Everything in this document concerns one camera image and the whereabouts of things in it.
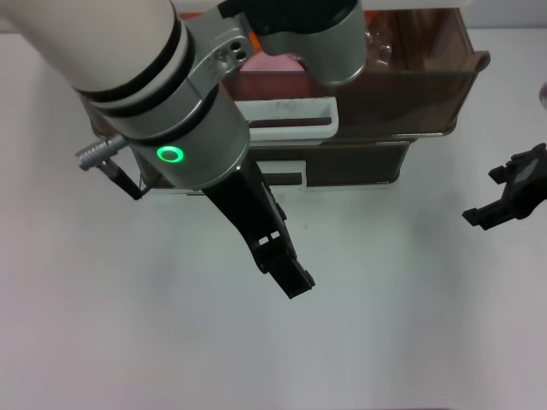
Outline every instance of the translucent brown bin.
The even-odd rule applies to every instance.
[[[475,52],[458,9],[381,12],[392,32],[389,65],[368,64],[338,88],[306,73],[235,73],[236,101],[336,97],[338,133],[316,146],[253,147],[257,161],[306,161],[308,186],[390,183],[412,142],[456,127],[460,109],[490,55]]]

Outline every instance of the white background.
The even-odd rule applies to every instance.
[[[547,205],[488,232],[461,213],[544,141],[547,31],[471,39],[491,65],[396,184],[279,196],[317,281],[288,301],[204,198],[81,172],[78,98],[0,36],[0,408],[545,410]]]

